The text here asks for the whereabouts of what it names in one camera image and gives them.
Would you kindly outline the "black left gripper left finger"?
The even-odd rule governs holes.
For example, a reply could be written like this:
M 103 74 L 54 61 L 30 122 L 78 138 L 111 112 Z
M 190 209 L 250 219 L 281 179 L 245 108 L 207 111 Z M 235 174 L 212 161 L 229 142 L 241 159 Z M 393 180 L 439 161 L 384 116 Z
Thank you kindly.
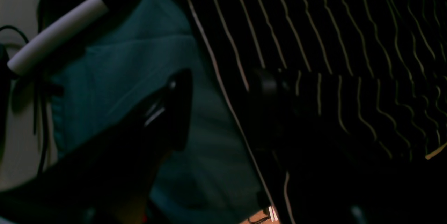
M 1 223 L 140 224 L 160 165 L 187 143 L 189 69 L 34 179 L 1 192 Z

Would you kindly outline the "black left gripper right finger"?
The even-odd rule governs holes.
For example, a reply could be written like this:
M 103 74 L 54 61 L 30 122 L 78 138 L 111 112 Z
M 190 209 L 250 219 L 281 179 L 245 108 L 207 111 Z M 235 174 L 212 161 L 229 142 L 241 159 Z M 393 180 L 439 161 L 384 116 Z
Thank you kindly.
M 248 75 L 248 149 L 283 224 L 445 224 L 446 154 L 386 161 L 315 124 L 288 75 Z

